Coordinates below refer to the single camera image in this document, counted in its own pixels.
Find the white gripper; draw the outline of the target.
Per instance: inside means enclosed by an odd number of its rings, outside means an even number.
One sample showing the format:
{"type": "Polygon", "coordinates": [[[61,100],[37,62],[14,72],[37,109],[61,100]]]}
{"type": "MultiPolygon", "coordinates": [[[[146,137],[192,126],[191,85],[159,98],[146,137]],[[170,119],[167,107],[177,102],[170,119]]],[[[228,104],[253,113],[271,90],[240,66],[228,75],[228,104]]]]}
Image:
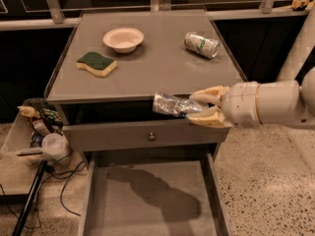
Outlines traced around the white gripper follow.
{"type": "Polygon", "coordinates": [[[231,88],[215,86],[193,92],[189,98],[212,105],[200,113],[190,113],[187,119],[210,128],[256,128],[260,126],[257,109],[259,84],[238,83],[231,88]]]}

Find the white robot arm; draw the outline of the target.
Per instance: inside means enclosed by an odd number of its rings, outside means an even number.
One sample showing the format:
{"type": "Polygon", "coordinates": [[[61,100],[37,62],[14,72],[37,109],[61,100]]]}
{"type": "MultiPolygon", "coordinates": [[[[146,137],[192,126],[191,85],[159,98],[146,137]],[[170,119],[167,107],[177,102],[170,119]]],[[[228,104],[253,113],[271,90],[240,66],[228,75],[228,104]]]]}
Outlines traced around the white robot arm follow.
{"type": "Polygon", "coordinates": [[[315,128],[315,69],[302,81],[297,75],[315,45],[315,8],[311,9],[273,83],[238,83],[196,91],[193,100],[212,106],[186,118],[211,128],[254,128],[263,124],[282,124],[294,129],[315,128]]]}

